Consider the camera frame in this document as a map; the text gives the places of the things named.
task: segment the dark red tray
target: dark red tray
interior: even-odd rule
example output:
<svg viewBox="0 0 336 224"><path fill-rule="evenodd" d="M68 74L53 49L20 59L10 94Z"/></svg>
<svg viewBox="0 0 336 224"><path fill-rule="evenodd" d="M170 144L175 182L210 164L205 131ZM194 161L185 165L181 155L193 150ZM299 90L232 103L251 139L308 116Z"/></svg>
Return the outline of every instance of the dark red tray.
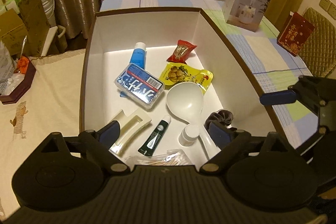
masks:
<svg viewBox="0 0 336 224"><path fill-rule="evenodd" d="M10 95L0 96L0 101L4 105L15 104L32 85L35 72L36 68L31 62L29 62L23 81L11 92Z"/></svg>

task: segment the black ribbed surface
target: black ribbed surface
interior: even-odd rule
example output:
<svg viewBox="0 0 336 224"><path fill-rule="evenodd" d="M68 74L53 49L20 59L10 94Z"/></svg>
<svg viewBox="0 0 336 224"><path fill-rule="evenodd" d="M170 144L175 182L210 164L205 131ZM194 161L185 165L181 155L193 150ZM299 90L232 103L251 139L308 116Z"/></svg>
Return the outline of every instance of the black ribbed surface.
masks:
<svg viewBox="0 0 336 224"><path fill-rule="evenodd" d="M288 213L249 208L231 197L219 178L200 175L193 166L137 166L130 175L112 177L83 206L56 213L23 207L5 224L304 224L315 217L307 208Z"/></svg>

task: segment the checkered tablecloth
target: checkered tablecloth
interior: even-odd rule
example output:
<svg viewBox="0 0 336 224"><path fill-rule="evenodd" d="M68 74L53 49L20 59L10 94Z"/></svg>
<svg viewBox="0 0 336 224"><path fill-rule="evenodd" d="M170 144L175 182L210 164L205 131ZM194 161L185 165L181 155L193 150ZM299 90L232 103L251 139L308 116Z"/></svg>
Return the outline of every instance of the checkered tablecloth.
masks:
<svg viewBox="0 0 336 224"><path fill-rule="evenodd" d="M297 56L277 45L279 31L265 17L257 32L227 24L217 0L104 0L100 11L138 7L202 8L226 35L265 93L285 90L310 71ZM296 148L316 132L318 119L300 102L273 106L288 141Z"/></svg>

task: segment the blue plastic case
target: blue plastic case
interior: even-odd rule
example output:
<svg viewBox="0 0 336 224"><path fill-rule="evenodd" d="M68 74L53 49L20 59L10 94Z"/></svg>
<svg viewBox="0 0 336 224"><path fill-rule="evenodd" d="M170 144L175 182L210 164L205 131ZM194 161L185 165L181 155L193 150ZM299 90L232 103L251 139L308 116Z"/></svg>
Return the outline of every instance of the blue plastic case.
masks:
<svg viewBox="0 0 336 224"><path fill-rule="evenodd" d="M165 89L163 82L135 64L129 64L114 83L145 109L152 108Z"/></svg>

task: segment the red stripe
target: red stripe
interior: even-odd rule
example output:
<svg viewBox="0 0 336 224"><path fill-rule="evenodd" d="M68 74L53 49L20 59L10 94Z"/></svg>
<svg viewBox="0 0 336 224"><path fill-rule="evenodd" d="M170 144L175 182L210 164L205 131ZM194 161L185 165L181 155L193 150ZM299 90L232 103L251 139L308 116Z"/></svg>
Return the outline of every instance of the red stripe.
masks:
<svg viewBox="0 0 336 224"><path fill-rule="evenodd" d="M157 90L155 87L153 87L153 86L152 86L151 84L149 84L148 82L142 80L141 78L139 78L139 77L136 76L135 74L131 73L129 70L127 71L127 73L128 73L129 75L132 75L134 78L136 78L136 79L139 80L140 82L142 82L142 83L144 83L144 84L146 84L146 85L151 86L152 89L153 89L154 91L158 92L158 90Z"/></svg>

